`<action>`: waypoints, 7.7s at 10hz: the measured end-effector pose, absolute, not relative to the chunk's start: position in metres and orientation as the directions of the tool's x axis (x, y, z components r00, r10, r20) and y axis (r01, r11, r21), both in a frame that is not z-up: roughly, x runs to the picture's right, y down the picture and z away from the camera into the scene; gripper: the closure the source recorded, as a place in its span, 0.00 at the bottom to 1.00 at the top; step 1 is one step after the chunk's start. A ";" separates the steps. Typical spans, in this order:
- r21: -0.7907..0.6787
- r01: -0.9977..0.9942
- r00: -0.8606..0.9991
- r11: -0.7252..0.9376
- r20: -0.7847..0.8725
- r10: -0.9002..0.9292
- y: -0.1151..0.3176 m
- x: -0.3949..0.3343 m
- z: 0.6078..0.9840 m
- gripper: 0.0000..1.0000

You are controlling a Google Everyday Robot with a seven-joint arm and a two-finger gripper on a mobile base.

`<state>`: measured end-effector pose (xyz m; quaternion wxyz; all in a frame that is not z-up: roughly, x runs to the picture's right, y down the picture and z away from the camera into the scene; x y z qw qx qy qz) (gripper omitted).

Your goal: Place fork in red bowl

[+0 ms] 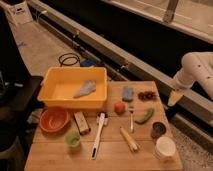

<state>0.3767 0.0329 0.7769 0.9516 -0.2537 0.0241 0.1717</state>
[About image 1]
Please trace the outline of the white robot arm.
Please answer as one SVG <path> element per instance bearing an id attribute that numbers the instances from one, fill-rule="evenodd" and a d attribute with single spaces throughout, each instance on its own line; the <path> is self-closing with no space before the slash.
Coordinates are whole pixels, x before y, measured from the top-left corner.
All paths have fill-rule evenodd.
<path id="1" fill-rule="evenodd" d="M 168 105 L 174 106 L 198 82 L 213 100 L 213 52 L 189 52 L 181 60 L 181 69 L 172 78 Z"/>

